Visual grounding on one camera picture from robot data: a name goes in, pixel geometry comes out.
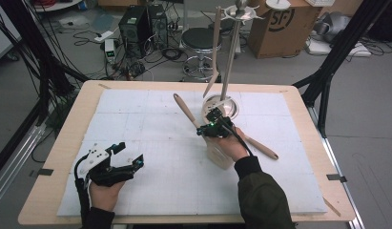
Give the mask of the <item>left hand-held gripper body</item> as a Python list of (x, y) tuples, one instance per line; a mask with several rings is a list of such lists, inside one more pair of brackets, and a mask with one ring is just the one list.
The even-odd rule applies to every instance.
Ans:
[(99, 186), (111, 187), (118, 182), (134, 177), (135, 168), (129, 166), (113, 167), (111, 165), (112, 155), (107, 153), (107, 149), (94, 143), (89, 152), (78, 160), (77, 164), (84, 161), (80, 174), (86, 175), (85, 178), (77, 179), (78, 187), (87, 187), (89, 180)]

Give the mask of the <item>beige solid turner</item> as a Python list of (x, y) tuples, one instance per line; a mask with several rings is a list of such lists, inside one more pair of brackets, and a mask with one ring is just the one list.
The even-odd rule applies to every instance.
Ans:
[[(198, 122), (196, 121), (196, 118), (193, 116), (192, 112), (189, 110), (189, 108), (187, 107), (187, 105), (185, 104), (184, 100), (178, 95), (178, 94), (174, 94), (174, 100), (176, 102), (176, 104), (178, 105), (178, 107), (181, 109), (181, 111), (189, 118), (189, 120), (193, 123), (193, 125), (196, 128), (199, 128), (200, 125), (198, 124)], [(215, 163), (216, 166), (218, 166), (219, 168), (223, 169), (223, 170), (227, 170), (229, 169), (234, 161), (226, 156), (221, 148), (214, 143), (209, 137), (207, 136), (203, 136), (202, 137), (206, 143), (206, 147), (207, 147), (207, 157)]]

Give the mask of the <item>metal utensil rack stand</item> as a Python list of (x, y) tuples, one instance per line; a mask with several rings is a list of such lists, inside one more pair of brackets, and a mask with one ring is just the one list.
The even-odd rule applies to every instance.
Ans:
[(237, 44), (239, 41), (239, 31), (241, 25), (250, 21), (254, 18), (258, 18), (256, 14), (256, 8), (248, 6), (248, 0), (235, 0), (235, 4), (224, 10), (221, 10), (221, 14), (224, 14), (224, 19), (232, 19), (235, 24), (232, 31), (231, 45), (229, 50), (229, 57), (226, 64), (225, 75), (222, 79), (222, 88), (220, 94), (213, 94), (209, 97), (204, 97), (204, 102), (202, 105), (201, 113), (204, 116), (205, 122), (208, 120), (205, 118), (206, 115), (206, 103), (213, 101), (217, 105), (223, 105), (226, 115), (230, 118), (236, 118), (239, 112), (239, 106), (237, 102), (227, 94), (229, 87), (229, 79), (231, 76), (231, 71), (233, 67), (233, 62), (235, 59), (235, 54), (237, 50)]

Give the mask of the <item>beige slotted spatula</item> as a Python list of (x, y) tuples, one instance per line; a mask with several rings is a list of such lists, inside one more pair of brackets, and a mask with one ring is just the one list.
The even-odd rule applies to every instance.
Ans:
[(214, 37), (213, 37), (213, 52), (212, 52), (213, 75), (203, 93), (203, 98), (211, 90), (212, 86), (215, 84), (217, 77), (219, 75), (217, 69), (217, 50), (218, 50), (218, 41), (219, 41), (220, 19), (221, 19), (221, 6), (217, 6), (215, 22), (214, 22)]

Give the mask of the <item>person's right hand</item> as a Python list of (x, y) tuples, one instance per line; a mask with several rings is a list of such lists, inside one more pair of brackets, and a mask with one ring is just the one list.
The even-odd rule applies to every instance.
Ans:
[(212, 141), (214, 141), (214, 143), (221, 148), (221, 151), (234, 162), (249, 155), (235, 135), (228, 135), (223, 138), (213, 137)]

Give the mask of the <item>person's left hand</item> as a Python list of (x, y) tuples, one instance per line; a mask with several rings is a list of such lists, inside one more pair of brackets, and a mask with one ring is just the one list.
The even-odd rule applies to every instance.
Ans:
[(111, 187), (99, 186), (92, 182), (89, 187), (92, 207), (112, 212), (118, 201), (119, 192), (125, 182), (121, 181)]

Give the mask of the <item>white grid mat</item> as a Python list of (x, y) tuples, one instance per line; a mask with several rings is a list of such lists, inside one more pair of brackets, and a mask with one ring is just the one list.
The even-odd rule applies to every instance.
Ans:
[[(172, 91), (106, 90), (86, 131), (79, 154), (120, 142), (113, 166), (138, 156), (144, 166), (124, 186), (115, 211), (120, 216), (236, 215), (237, 173), (207, 157), (201, 136), (174, 100)], [(254, 150), (262, 170), (285, 192), (293, 214), (322, 214), (326, 206), (293, 117), (282, 94), (232, 92), (239, 112), (234, 123), (278, 154)]]

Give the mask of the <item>black round stool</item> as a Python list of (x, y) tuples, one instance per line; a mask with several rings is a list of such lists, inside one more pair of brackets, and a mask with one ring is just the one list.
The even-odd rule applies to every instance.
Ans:
[(194, 53), (182, 64), (182, 71), (189, 77), (208, 81), (213, 76), (214, 31), (207, 28), (190, 28), (181, 35), (181, 45)]

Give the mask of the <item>black flat bag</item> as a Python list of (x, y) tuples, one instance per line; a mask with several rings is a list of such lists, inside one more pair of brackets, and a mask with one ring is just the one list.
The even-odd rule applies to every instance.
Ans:
[(224, 19), (220, 23), (220, 32), (224, 33), (231, 31), (234, 27), (235, 22), (232, 19)]

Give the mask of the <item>brown cardboard box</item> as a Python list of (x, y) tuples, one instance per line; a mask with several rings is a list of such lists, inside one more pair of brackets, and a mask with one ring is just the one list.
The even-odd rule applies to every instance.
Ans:
[(288, 0), (287, 10), (272, 10), (266, 0), (250, 0), (259, 18), (254, 19), (247, 44), (257, 59), (297, 55), (313, 30), (321, 7), (305, 0)]

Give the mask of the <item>white power strip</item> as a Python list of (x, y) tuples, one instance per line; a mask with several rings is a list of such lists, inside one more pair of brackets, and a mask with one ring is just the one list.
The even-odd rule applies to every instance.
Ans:
[(101, 33), (99, 36), (94, 38), (94, 41), (96, 42), (102, 42), (103, 40), (109, 38), (111, 35), (113, 35), (112, 31), (105, 31)]

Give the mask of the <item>large black computer tower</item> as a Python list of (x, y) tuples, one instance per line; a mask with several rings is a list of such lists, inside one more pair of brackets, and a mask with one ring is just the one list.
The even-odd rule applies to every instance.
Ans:
[(147, 8), (129, 6), (118, 26), (128, 55), (142, 58), (145, 55), (145, 42), (151, 36)]

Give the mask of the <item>white flat board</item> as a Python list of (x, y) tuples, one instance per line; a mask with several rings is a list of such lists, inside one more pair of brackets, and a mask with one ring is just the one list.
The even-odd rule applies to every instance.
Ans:
[[(329, 43), (315, 39), (308, 39), (305, 42), (305, 48), (308, 53), (313, 55), (327, 55), (331, 52)], [(349, 53), (349, 56), (357, 57), (368, 57), (370, 55), (371, 52), (361, 42), (358, 42)]]

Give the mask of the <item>white round disc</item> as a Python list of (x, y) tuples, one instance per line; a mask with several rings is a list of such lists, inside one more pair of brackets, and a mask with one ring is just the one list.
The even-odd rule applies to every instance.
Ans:
[(291, 6), (288, 0), (266, 0), (265, 4), (273, 10), (287, 10)]

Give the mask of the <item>aluminium rail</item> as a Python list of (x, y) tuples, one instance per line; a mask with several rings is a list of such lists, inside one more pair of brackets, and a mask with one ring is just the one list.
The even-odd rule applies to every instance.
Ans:
[[(336, 174), (339, 174), (340, 176), (344, 176), (344, 173), (342, 172), (342, 170), (340, 168), (340, 165), (336, 159), (336, 156), (333, 152), (333, 149), (331, 147), (331, 144), (330, 144), (328, 138), (326, 136), (322, 136), (320, 132), (319, 132), (319, 136), (320, 136), (320, 140), (322, 142), (322, 145), (326, 151), (326, 154), (328, 155), (333, 167), (336, 169)], [(355, 217), (352, 220), (347, 222), (348, 228), (349, 229), (365, 229), (365, 226), (362, 222), (359, 210), (358, 210), (356, 203), (355, 203), (355, 201), (351, 195), (351, 192), (348, 188), (348, 183), (344, 182), (341, 185), (344, 189), (345, 194), (347, 195), (347, 197), (349, 199), (350, 205), (352, 206), (352, 208), (354, 210), (354, 214), (355, 214)]]
[(46, 132), (47, 125), (33, 125), (15, 145), (10, 161), (5, 163), (0, 172), (0, 201), (10, 188), (18, 173), (31, 155), (33, 149)]

